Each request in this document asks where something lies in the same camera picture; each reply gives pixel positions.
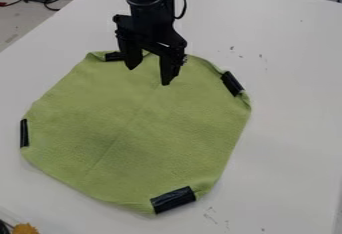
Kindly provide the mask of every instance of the white tabletop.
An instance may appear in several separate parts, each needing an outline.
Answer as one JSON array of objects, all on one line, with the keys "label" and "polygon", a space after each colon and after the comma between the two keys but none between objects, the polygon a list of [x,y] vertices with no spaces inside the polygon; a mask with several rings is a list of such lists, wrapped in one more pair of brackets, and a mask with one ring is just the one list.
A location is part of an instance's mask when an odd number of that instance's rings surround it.
[{"label": "white tabletop", "polygon": [[116,49],[125,0],[75,0],[0,54],[0,207],[43,233],[332,233],[342,173],[342,7],[188,0],[187,52],[231,70],[251,119],[203,199],[155,218],[65,186],[20,156],[19,121],[88,51]]}]

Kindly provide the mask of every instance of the black clip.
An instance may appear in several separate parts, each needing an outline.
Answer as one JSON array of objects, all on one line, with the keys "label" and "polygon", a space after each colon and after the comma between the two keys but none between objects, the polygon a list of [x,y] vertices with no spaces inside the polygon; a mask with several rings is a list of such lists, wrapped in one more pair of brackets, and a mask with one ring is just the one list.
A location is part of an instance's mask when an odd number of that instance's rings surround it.
[{"label": "black clip", "polygon": [[233,74],[229,71],[223,73],[221,79],[224,85],[228,88],[228,90],[232,93],[234,97],[244,90],[240,83],[233,76]]},{"label": "black clip", "polygon": [[28,139],[28,128],[27,128],[27,119],[23,119],[20,121],[20,148],[28,147],[29,139]]},{"label": "black clip", "polygon": [[188,204],[193,201],[196,201],[196,197],[189,186],[151,199],[151,203],[156,214]]},{"label": "black clip", "polygon": [[105,55],[105,60],[106,60],[106,62],[123,61],[124,60],[124,56],[120,52],[108,53],[108,54]]}]

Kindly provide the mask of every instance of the green towel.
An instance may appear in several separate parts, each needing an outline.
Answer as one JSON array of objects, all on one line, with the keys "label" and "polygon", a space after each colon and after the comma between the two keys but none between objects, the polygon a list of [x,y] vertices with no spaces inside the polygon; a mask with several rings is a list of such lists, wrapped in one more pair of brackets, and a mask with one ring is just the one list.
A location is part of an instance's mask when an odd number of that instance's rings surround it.
[{"label": "green towel", "polygon": [[158,56],[130,71],[104,55],[89,53],[33,103],[22,155],[91,197],[140,212],[208,193],[250,115],[246,93],[234,97],[222,73],[194,56],[162,86]]}]

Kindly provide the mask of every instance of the floor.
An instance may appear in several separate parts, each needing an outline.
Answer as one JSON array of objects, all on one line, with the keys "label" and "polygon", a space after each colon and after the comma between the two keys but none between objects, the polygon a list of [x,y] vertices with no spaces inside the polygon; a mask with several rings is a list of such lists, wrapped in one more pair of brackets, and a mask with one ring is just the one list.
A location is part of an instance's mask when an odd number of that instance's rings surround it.
[{"label": "floor", "polygon": [[[51,6],[60,8],[72,0],[61,0]],[[0,52],[37,27],[56,12],[50,11],[41,3],[20,2],[0,8]]]}]

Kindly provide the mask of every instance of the yellow object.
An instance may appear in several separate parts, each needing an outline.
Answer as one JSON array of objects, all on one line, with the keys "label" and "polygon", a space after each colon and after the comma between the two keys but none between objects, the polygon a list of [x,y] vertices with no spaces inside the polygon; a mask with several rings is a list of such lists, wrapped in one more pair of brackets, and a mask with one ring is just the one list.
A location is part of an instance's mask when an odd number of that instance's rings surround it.
[{"label": "yellow object", "polygon": [[13,234],[39,234],[35,227],[32,227],[29,223],[18,224],[13,229]]}]

